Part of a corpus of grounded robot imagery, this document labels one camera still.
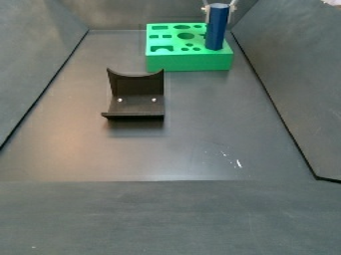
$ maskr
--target green foam block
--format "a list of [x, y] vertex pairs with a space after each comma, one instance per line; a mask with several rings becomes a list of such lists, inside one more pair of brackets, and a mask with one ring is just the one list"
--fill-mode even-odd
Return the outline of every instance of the green foam block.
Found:
[[148, 24], [148, 71], [229, 70], [233, 51], [224, 40], [222, 49], [205, 47], [205, 23]]

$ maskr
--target black side panel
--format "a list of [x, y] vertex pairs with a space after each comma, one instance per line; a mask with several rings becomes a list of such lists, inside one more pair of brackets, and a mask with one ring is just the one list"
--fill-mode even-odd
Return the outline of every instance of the black side panel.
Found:
[[204, 21], [202, 1], [59, 0], [91, 29], [145, 29], [148, 23]]
[[87, 33], [55, 0], [0, 4], [0, 145]]
[[320, 177], [341, 179], [341, 11], [261, 0], [233, 34]]
[[251, 10], [251, 8], [257, 2], [259, 0], [244, 0], [244, 1], [240, 0], [237, 2], [237, 10], [230, 16], [229, 28], [233, 28], [233, 26], [236, 26], [236, 24], [238, 23], [238, 21], [241, 20], [241, 18], [244, 17], [244, 15], [248, 13], [248, 11]]

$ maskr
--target black plastic part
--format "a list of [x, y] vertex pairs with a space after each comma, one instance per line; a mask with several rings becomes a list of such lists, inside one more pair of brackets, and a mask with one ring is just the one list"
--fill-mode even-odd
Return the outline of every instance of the black plastic part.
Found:
[[165, 70], [145, 75], [127, 76], [107, 69], [113, 101], [107, 113], [102, 116], [115, 118], [164, 118], [165, 105]]

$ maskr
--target cylinder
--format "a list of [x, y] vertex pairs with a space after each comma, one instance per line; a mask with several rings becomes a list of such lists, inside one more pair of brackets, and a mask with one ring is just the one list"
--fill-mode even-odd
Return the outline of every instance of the cylinder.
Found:
[[214, 3], [209, 5], [209, 22], [205, 35], [205, 46], [218, 51], [222, 49], [225, 29], [229, 17], [229, 5]]

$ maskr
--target gray surface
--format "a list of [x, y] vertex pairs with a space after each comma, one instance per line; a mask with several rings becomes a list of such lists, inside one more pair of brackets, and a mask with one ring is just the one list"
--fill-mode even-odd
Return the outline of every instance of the gray surface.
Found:
[[145, 72], [145, 33], [89, 34], [0, 152], [0, 179], [313, 179], [230, 36], [229, 72], [166, 73], [164, 122], [109, 123], [106, 69]]
[[87, 27], [54, 0], [0, 4], [0, 145], [49, 86]]
[[2, 183], [2, 254], [339, 255], [340, 196], [321, 182]]
[[148, 23], [204, 21], [201, 0], [59, 0], [91, 29], [146, 29]]
[[233, 34], [316, 174], [341, 180], [341, 11], [261, 0]]
[[234, 11], [234, 13], [232, 14], [230, 17], [230, 24], [228, 26], [228, 28], [233, 28], [233, 26], [236, 26], [236, 24], [238, 23], [238, 21], [241, 20], [241, 18], [244, 17], [244, 15], [248, 13], [248, 11], [251, 10], [251, 8], [253, 7], [253, 5], [259, 2], [259, 0], [240, 0], [237, 3], [237, 10]]

